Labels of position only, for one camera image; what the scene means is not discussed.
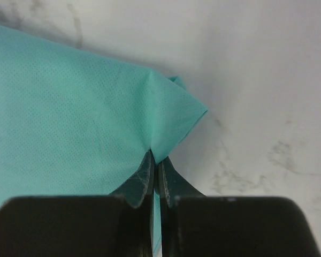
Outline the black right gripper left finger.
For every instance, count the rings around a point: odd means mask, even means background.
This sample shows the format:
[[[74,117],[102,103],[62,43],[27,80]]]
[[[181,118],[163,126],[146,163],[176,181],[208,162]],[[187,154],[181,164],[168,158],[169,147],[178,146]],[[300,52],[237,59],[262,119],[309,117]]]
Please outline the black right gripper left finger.
[[[123,201],[114,256],[153,256],[155,160],[145,153],[138,169],[110,195]]]

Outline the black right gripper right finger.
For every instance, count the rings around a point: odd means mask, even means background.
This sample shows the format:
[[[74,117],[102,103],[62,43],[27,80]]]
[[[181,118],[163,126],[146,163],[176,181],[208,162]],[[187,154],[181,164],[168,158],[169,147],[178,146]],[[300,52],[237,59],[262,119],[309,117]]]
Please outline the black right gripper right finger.
[[[158,194],[160,197],[160,218],[162,231],[162,256],[173,256],[176,252],[175,239],[175,214],[173,206],[176,198],[204,197],[199,190],[190,184],[176,171],[169,157],[157,166]]]

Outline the teal t shirt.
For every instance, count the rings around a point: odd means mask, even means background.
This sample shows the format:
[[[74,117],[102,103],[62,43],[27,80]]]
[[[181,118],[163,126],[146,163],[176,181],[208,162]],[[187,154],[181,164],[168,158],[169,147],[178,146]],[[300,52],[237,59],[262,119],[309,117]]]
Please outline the teal t shirt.
[[[0,206],[109,194],[206,113],[179,77],[0,25]]]

